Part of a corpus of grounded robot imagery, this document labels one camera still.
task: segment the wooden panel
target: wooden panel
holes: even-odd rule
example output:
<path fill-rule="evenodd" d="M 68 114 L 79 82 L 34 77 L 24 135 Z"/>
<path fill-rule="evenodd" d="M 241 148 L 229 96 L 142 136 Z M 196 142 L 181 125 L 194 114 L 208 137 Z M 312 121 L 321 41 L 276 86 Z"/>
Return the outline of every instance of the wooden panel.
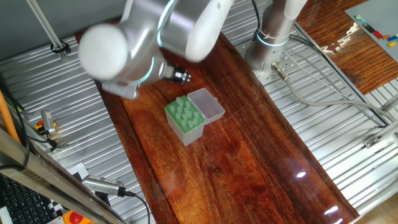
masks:
<path fill-rule="evenodd" d="M 345 13 L 365 1 L 308 0 L 297 22 L 358 89 L 368 94 L 397 78 L 398 64 Z"/>
<path fill-rule="evenodd" d="M 163 53 L 188 68 L 190 83 L 140 87 L 134 101 L 100 89 L 158 223 L 349 223 L 358 216 L 225 36 L 202 63 Z M 184 147 L 164 107 L 203 87 L 226 113 Z"/>

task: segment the white wall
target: white wall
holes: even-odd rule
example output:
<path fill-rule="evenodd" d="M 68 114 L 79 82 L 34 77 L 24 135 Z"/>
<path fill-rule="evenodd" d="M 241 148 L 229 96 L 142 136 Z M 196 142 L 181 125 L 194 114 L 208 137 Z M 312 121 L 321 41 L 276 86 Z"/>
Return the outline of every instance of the white wall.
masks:
<path fill-rule="evenodd" d="M 69 37 L 118 17 L 126 0 L 37 0 L 55 33 Z M 0 0 L 0 60 L 48 45 L 50 40 L 25 0 Z"/>

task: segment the gray cable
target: gray cable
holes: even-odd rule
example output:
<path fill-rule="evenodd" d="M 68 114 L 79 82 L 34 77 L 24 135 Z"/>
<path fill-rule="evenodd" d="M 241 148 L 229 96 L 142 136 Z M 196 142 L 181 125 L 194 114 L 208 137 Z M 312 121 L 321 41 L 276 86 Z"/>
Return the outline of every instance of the gray cable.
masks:
<path fill-rule="evenodd" d="M 373 105 L 370 105 L 368 103 L 361 102 L 361 101 L 356 101 L 356 100 L 338 100 L 338 101 L 329 101 L 329 102 L 312 102 L 312 101 L 308 101 L 308 100 L 302 98 L 294 90 L 294 88 L 293 88 L 292 84 L 290 83 L 289 79 L 286 79 L 285 82 L 286 82 L 286 85 L 288 86 L 288 88 L 293 93 L 293 95 L 295 95 L 300 102 L 305 103 L 306 105 L 310 105 L 310 106 L 330 106 L 330 105 L 340 105 L 340 104 L 359 105 L 359 106 L 364 106 L 364 107 L 367 107 L 367 108 L 370 108 L 370 109 L 374 109 L 375 111 L 377 111 L 381 115 L 383 115 L 386 118 L 388 118 L 391 122 L 395 121 L 395 119 L 391 115 L 387 114 L 385 111 L 381 110 L 380 108 L 377 108 L 377 107 L 375 107 Z"/>

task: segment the orange cable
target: orange cable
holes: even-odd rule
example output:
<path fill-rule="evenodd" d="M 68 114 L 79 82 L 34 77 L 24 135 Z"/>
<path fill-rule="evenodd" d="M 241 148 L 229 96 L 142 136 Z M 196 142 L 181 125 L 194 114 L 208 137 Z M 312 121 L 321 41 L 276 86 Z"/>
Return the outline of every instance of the orange cable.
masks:
<path fill-rule="evenodd" d="M 17 130 L 15 129 L 14 122 L 12 121 L 12 117 L 8 109 L 6 100 L 4 99 L 4 96 L 2 95 L 1 91 L 0 91 L 0 112 L 6 124 L 8 134 L 20 144 L 21 141 L 19 140 Z"/>

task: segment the keyboard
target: keyboard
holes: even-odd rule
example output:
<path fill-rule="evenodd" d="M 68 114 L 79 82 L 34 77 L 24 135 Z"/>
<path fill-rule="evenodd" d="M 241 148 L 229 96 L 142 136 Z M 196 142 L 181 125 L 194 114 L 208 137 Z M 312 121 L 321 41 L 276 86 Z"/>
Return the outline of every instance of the keyboard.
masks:
<path fill-rule="evenodd" d="M 54 219 L 49 199 L 5 175 L 0 175 L 0 201 L 13 224 L 47 224 Z"/>

